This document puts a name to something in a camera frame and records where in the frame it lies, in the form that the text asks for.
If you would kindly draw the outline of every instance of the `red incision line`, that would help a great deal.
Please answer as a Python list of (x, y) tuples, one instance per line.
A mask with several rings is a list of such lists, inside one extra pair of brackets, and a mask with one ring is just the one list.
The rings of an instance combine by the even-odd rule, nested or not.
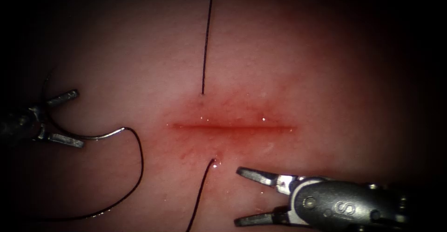
[(222, 125), (186, 125), (186, 124), (172, 124), (172, 129), (176, 130), (222, 130), (222, 131), (245, 131), (255, 130), (256, 132), (274, 131), (274, 132), (293, 132), (296, 126), (222, 126)]

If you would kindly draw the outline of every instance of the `black suture thread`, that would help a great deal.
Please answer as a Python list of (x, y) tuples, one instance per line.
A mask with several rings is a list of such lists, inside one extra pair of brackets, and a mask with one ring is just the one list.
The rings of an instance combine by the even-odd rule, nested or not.
[[(44, 105), (45, 102), (45, 88), (47, 85), (47, 82), (49, 80), (50, 75), (52, 74), (54, 69), (52, 69), (50, 71), (50, 74), (47, 76), (43, 87), (42, 87), (42, 93), (41, 93), (41, 100), (42, 100), (42, 104)], [(78, 137), (80, 139), (89, 139), (92, 138), (94, 136), (83, 136), (83, 135), (78, 135), (78, 134), (74, 134), (71, 133), (65, 129), (63, 129), (56, 121), (54, 121), (54, 119), (48, 114), (47, 115), (47, 120), (54, 125), (54, 127), (59, 130), (62, 133), (68, 134), (69, 136), (75, 136)], [(16, 215), (17, 218), (23, 218), (25, 220), (29, 220), (29, 221), (33, 221), (33, 222), (66, 222), (66, 221), (75, 221), (75, 220), (82, 220), (82, 219), (87, 219), (87, 218), (92, 218), (92, 217), (96, 217), (98, 215), (102, 215), (107, 211), (110, 211), (112, 208), (116, 207), (117, 205), (119, 205), (122, 201), (124, 201), (125, 199), (127, 199), (132, 193), (134, 193), (134, 191), (138, 188), (138, 186), (140, 185), (142, 179), (143, 179), (143, 172), (144, 172), (144, 155), (143, 155), (143, 147), (141, 145), (141, 140), (140, 137), (138, 136), (137, 132), (130, 128), (130, 127), (123, 127), (124, 130), (128, 130), (130, 132), (132, 132), (132, 134), (135, 136), (135, 139), (138, 142), (138, 148), (140, 150), (140, 160), (141, 160), (141, 170), (140, 170), (140, 176), (138, 178), (138, 181), (136, 182), (136, 184), (134, 185), (134, 187), (126, 194), (124, 195), (121, 199), (119, 199), (118, 201), (116, 201), (115, 203), (109, 205), (108, 207), (105, 207), (99, 211), (90, 213), (90, 214), (86, 214), (86, 215), (80, 215), (80, 216), (73, 216), (73, 217), (65, 217), (65, 218), (46, 218), (46, 217), (38, 217), (38, 216), (27, 216), (27, 215)]]
[(189, 232), (191, 230), (192, 223), (194, 222), (194, 218), (196, 217), (197, 209), (199, 207), (199, 201), (200, 201), (200, 197), (202, 195), (203, 186), (205, 185), (206, 176), (208, 175), (208, 171), (210, 170), (211, 165), (213, 165), (213, 163), (215, 161), (216, 161), (215, 159), (211, 159), (210, 160), (210, 162), (208, 163), (208, 166), (206, 167), (205, 173), (203, 174), (202, 183), (200, 184), (199, 193), (197, 194), (196, 205), (194, 206), (194, 211), (192, 212), (192, 217), (191, 217), (191, 220), (190, 220), (190, 224), (188, 225), (188, 228), (186, 229), (186, 232)]
[(203, 54), (202, 95), (205, 94), (206, 50), (208, 48), (208, 34), (210, 33), (211, 7), (212, 6), (213, 6), (213, 0), (210, 0), (210, 6), (208, 7), (208, 20), (206, 22), (205, 51)]

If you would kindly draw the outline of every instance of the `metal jaw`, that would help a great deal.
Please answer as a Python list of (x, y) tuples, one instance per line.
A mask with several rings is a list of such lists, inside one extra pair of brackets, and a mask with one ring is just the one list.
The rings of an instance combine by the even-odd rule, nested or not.
[[(279, 193), (290, 196), (290, 203), (294, 203), (294, 198), (300, 189), (300, 187), (293, 189), (293, 186), (305, 180), (305, 177), (296, 175), (280, 175), (246, 167), (239, 167), (236, 173), (247, 179), (276, 188)], [(234, 220), (234, 224), (237, 227), (255, 225), (289, 225), (311, 227), (297, 215), (293, 205), (280, 206), (268, 213), (237, 218)]]
[(9, 121), (2, 123), (4, 133), (2, 138), (9, 139), (7, 143), (15, 145), (16, 142), (30, 138), (34, 141), (60, 143), (72, 147), (82, 148), (84, 142), (69, 136), (58, 133), (51, 133), (47, 130), (46, 109), (59, 106), (79, 96), (76, 89), (70, 90), (46, 102), (19, 110), (9, 114)]
[(234, 220), (236, 226), (288, 225), (320, 231), (402, 231), (410, 221), (405, 194), (376, 184), (278, 175), (239, 167), (237, 174), (289, 195), (289, 205)]

